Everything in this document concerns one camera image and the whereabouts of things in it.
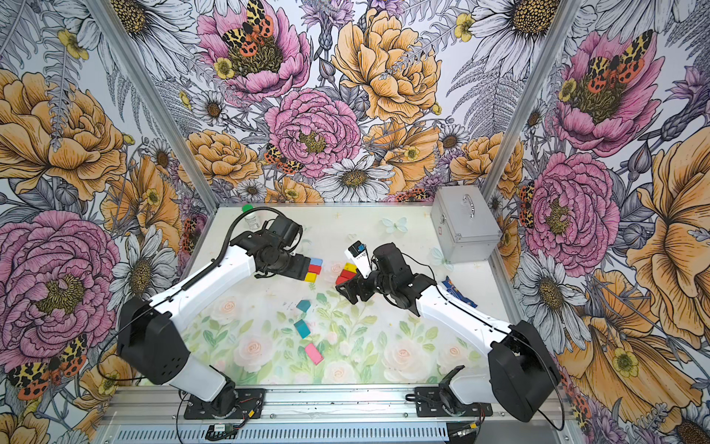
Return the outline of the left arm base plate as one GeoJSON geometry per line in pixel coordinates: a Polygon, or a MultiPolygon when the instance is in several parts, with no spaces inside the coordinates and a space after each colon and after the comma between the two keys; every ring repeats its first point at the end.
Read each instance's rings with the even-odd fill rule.
{"type": "Polygon", "coordinates": [[[265,400],[264,388],[229,388],[214,401],[202,401],[190,395],[183,417],[186,420],[259,419],[265,400]]]}

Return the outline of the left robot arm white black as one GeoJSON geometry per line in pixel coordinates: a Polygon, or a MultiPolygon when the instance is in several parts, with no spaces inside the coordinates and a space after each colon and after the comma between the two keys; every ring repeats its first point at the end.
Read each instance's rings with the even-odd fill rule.
{"type": "Polygon", "coordinates": [[[207,416],[227,417],[236,411],[235,383],[192,355],[181,333],[208,305],[244,279],[282,276],[304,281],[312,259],[296,248],[300,224],[275,212],[258,231],[227,230],[215,259],[151,301],[124,303],[118,318],[116,353],[156,386],[182,390],[207,416]]]}

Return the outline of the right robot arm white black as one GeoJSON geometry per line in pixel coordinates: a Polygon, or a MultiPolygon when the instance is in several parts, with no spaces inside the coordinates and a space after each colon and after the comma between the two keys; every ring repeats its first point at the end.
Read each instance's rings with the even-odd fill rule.
{"type": "Polygon", "coordinates": [[[495,399],[507,414],[529,422],[558,392],[561,375],[530,323],[510,324],[482,313],[453,296],[433,274],[413,272],[408,256],[393,243],[369,253],[355,242],[345,255],[349,264],[336,290],[352,305],[380,294],[401,310],[447,327],[486,357],[489,390],[482,388],[474,370],[460,364],[439,382],[436,394],[421,396],[423,403],[440,404],[449,416],[460,416],[470,406],[495,399]]]}

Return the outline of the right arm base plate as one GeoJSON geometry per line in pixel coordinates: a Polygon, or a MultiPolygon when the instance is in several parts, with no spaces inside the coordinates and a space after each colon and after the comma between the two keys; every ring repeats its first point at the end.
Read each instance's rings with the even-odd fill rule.
{"type": "Polygon", "coordinates": [[[414,403],[418,417],[476,417],[493,415],[490,403],[464,404],[450,390],[435,386],[416,387],[405,400],[414,403]]]}

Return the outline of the pink block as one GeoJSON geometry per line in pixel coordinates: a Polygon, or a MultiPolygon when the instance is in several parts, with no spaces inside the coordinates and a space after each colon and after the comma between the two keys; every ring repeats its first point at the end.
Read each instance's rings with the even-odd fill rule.
{"type": "Polygon", "coordinates": [[[318,351],[317,347],[313,343],[309,343],[304,348],[304,351],[305,351],[307,357],[311,360],[311,362],[315,366],[318,366],[318,364],[321,364],[321,362],[323,362],[323,360],[324,360],[323,355],[318,351]]]}

